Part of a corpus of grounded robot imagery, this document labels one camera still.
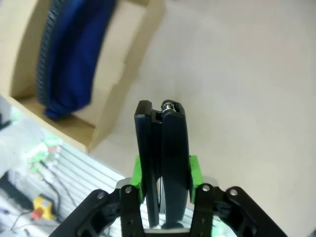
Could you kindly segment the right gripper black left finger green mount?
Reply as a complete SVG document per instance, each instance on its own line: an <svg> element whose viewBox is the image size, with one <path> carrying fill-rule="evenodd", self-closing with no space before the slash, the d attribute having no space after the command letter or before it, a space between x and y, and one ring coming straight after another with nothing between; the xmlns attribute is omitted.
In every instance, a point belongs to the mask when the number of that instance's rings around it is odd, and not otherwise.
<svg viewBox="0 0 316 237"><path fill-rule="evenodd" d="M139 150L131 181L116 188L112 193L97 189L53 232L53 237L99 237L117 218L121 222L124 237L145 236L140 204L154 184L154 162L152 160L152 103L142 100L138 103L134 121Z"/></svg>

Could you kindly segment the right gripper black right finger green mount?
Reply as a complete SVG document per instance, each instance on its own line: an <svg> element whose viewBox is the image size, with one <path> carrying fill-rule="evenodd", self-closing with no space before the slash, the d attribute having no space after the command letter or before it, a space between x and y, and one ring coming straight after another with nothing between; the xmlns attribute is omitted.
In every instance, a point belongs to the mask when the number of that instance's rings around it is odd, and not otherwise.
<svg viewBox="0 0 316 237"><path fill-rule="evenodd" d="M190 197L194 204L190 237L211 236L214 216L238 237L286 236L241 187L223 191L203 180L198 159L189 154L184 108L175 101L166 100L161 109L161 174L167 222L182 220Z"/></svg>

